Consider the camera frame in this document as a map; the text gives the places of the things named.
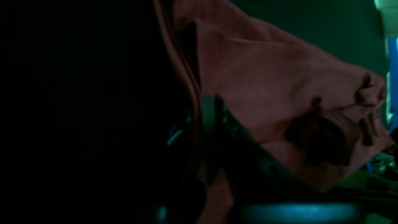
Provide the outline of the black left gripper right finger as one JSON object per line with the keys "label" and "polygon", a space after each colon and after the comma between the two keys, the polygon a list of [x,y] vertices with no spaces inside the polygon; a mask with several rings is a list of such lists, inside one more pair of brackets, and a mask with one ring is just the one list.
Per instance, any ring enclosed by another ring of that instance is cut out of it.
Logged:
{"label": "black left gripper right finger", "polygon": [[324,199],[264,150],[223,100],[204,95],[205,155],[220,159],[233,197],[227,224],[360,224],[361,209]]}

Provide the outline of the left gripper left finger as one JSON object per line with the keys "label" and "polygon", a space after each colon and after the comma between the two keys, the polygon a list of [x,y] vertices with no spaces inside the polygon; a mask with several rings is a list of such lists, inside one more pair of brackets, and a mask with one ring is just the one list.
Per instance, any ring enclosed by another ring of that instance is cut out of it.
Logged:
{"label": "left gripper left finger", "polygon": [[126,224],[195,224],[205,204],[205,184],[191,160],[191,111],[145,107],[135,117],[134,141],[124,171]]}

